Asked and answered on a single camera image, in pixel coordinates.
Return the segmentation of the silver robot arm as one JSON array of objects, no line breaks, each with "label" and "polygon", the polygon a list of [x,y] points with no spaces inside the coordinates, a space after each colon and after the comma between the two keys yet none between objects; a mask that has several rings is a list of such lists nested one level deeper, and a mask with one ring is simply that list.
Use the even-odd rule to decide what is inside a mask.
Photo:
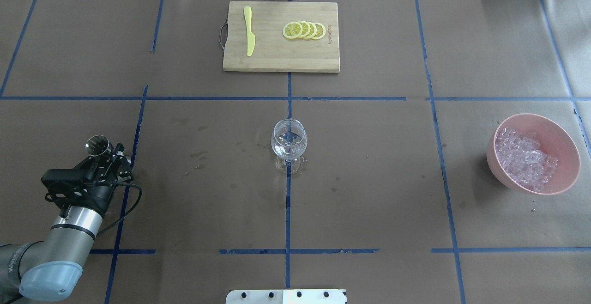
[{"label": "silver robot arm", "polygon": [[41,182],[59,215],[46,239],[1,246],[3,304],[59,302],[83,273],[102,222],[120,187],[133,186],[131,159],[122,143],[102,135],[86,142],[87,157],[71,169],[49,169]]}]

